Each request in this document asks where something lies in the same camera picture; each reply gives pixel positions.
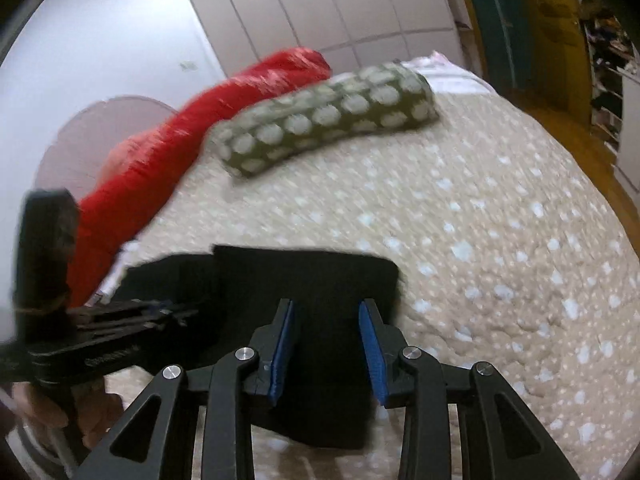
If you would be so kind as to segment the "person left hand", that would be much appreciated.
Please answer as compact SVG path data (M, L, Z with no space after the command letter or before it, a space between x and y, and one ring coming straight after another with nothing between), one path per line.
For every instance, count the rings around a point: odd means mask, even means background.
M12 386L12 399L17 413L34 430L38 438L47 440L49 429L68 425L67 414L44 393L28 382ZM75 393L77 427L86 448L94 448L124 414L122 397L109 393L103 379L93 382L85 392Z

